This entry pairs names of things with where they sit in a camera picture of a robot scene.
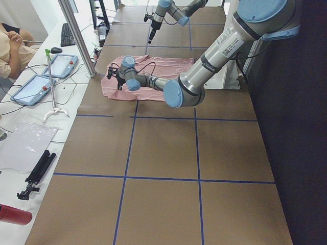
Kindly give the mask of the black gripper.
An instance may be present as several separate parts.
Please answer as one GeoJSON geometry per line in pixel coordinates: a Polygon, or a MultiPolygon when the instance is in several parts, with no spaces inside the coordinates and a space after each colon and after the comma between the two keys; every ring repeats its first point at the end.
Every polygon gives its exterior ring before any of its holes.
{"type": "Polygon", "coordinates": [[[152,40],[156,34],[156,31],[158,31],[161,28],[161,22],[157,22],[157,21],[153,20],[151,23],[151,28],[152,28],[152,30],[150,32],[148,43],[152,43],[152,40]]]}
{"type": "Polygon", "coordinates": [[[121,87],[125,84],[125,79],[117,76],[116,77],[116,80],[118,82],[118,90],[121,90],[121,87]]]}

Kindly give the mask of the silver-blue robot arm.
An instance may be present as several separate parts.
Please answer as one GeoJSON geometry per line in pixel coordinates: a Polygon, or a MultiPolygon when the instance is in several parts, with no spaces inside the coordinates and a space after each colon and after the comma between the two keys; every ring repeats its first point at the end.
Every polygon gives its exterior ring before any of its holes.
{"type": "Polygon", "coordinates": [[[183,9],[180,9],[176,6],[174,1],[159,0],[155,12],[152,14],[146,13],[144,17],[144,22],[146,22],[148,19],[151,20],[152,29],[148,39],[148,44],[151,44],[156,32],[160,30],[166,14],[169,14],[181,26],[185,26],[190,17],[198,9],[205,7],[206,4],[206,0],[195,0],[183,9]]]}
{"type": "Polygon", "coordinates": [[[162,91],[170,107],[198,105],[205,97],[204,84],[229,60],[235,59],[245,43],[296,36],[300,28],[301,11],[302,1],[238,1],[231,24],[188,71],[172,80],[141,75],[135,69],[135,59],[126,56],[115,72],[118,90],[123,85],[130,91],[149,87],[162,91]]]}

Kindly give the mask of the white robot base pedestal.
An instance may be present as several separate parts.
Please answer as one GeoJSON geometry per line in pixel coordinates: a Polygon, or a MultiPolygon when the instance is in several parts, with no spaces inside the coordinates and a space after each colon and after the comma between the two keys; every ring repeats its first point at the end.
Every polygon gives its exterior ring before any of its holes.
{"type": "Polygon", "coordinates": [[[239,90],[240,84],[236,61],[228,61],[217,74],[205,83],[204,88],[239,90]]]}

